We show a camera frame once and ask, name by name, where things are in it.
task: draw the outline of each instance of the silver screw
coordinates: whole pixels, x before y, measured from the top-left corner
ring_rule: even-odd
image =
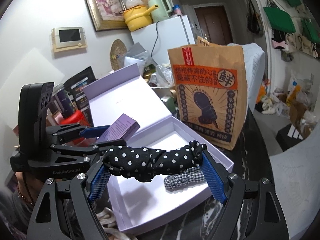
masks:
[[[52,184],[53,182],[54,182],[54,179],[53,179],[53,178],[47,179],[47,180],[45,181],[45,183],[48,184],[48,185]]]
[[[270,181],[269,181],[268,179],[266,179],[266,178],[263,178],[263,179],[262,179],[262,183],[263,183],[263,184],[269,184],[269,182],[270,182]]]
[[[85,173],[79,173],[77,175],[77,179],[84,179],[85,178]]]
[[[230,177],[230,179],[238,179],[238,175],[235,173],[230,173],[229,177]]]

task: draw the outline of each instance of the refrigerator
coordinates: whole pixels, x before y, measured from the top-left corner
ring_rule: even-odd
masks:
[[[131,36],[134,43],[140,43],[150,53],[154,47],[152,58],[159,65],[170,63],[168,49],[196,44],[188,16],[179,16],[148,25],[132,32]]]

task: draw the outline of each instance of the purple box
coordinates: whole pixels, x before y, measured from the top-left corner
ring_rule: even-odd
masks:
[[[170,151],[197,140],[207,145],[215,161],[232,171],[234,163],[229,158],[171,115],[140,76],[137,65],[97,80],[85,87],[84,92],[95,126],[113,123],[119,113],[139,123],[141,127],[127,141],[128,146]],[[180,217],[211,195],[206,182],[169,191],[164,187],[165,177],[157,175],[151,182],[141,183],[134,178],[111,176],[108,191],[120,231],[136,235],[150,231]]]
[[[106,142],[121,138],[127,141],[139,128],[140,125],[135,120],[126,114],[122,114],[96,142]]]

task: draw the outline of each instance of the picture frame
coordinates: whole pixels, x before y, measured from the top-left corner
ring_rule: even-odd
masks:
[[[125,10],[122,0],[86,0],[95,31],[127,29],[121,11]]]

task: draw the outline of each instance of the brown door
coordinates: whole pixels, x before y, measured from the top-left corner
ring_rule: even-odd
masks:
[[[195,8],[204,38],[209,42],[227,45],[232,43],[232,35],[227,14],[223,6]]]

